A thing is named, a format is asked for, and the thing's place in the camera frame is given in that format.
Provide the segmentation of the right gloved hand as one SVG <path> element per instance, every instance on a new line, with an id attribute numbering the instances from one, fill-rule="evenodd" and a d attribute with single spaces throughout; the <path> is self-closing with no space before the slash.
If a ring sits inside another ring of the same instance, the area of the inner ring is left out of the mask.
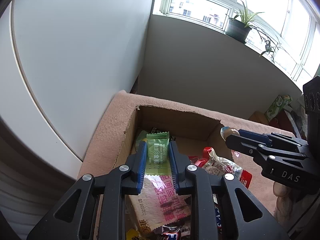
<path id="1" fill-rule="evenodd" d="M 302 230 L 319 206 L 319 192 L 305 194 L 274 182 L 273 193 L 277 197 L 274 217 L 286 230 Z"/>

